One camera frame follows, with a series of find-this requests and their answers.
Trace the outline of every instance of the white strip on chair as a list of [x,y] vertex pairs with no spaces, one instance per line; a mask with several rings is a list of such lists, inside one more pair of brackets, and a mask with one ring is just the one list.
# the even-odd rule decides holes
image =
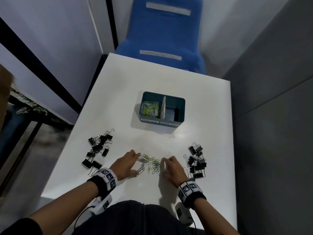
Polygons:
[[183,14],[183,15],[187,15],[187,16],[189,16],[190,13],[191,13],[191,10],[188,10],[188,9],[185,9],[185,8],[172,7],[172,6],[152,3],[152,2],[148,2],[148,1],[146,3],[146,7],[147,8],[151,8],[151,9],[160,10],[160,11],[174,12],[174,13]]
[[171,54],[166,54],[166,53],[160,53],[160,52],[155,52],[155,51],[148,51],[148,50],[140,50],[141,55],[153,55],[153,56],[159,56],[159,57],[164,57],[164,58],[169,58],[169,59],[176,59],[176,60],[182,60],[181,56],[177,55],[171,55]]

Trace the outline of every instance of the table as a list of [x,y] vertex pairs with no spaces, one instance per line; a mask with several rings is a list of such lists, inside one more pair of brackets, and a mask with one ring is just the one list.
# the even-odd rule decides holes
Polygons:
[[[144,91],[182,97],[186,100],[185,121],[178,128],[139,121]],[[193,142],[201,144],[207,160],[205,178],[196,182],[207,200],[237,229],[233,126],[230,82],[185,70],[109,54],[92,91],[46,184],[42,197],[55,199],[84,183],[90,170],[81,165],[91,146],[87,139],[115,129],[105,158],[96,155],[103,167],[127,151],[161,159],[174,155],[186,166],[184,154]],[[136,162],[134,169],[141,163]],[[119,182],[111,193],[115,204],[136,200],[159,204],[176,216],[177,190],[160,174],[145,171]],[[202,228],[191,210],[197,228]]]

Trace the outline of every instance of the chair backrest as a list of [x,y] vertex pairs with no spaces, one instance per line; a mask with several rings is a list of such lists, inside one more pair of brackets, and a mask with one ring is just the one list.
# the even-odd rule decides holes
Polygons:
[[198,50],[202,0],[134,0],[127,40]]

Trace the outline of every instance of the floor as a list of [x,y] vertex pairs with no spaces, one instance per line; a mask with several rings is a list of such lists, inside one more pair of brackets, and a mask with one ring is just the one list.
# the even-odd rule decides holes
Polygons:
[[[1,181],[35,125],[36,122],[31,122],[9,160],[0,170]],[[0,233],[16,220],[28,216],[51,201],[41,198],[40,195],[70,132],[70,130],[60,131],[45,124],[41,126],[11,179],[12,182],[8,185],[4,197],[0,198]]]

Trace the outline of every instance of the plastic container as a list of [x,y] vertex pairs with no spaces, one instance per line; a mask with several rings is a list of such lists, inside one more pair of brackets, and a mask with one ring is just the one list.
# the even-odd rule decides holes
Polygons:
[[[159,114],[159,118],[153,118],[153,117],[147,117],[147,116],[141,115],[143,102],[146,102],[146,101],[159,102],[161,106],[164,96],[166,97],[164,118],[162,118],[162,114]],[[141,99],[141,105],[139,109],[139,117],[140,117],[139,119],[141,122],[144,122],[144,123],[158,124],[158,125],[177,128],[185,120],[185,104],[186,104],[186,101],[184,98],[145,91]]]

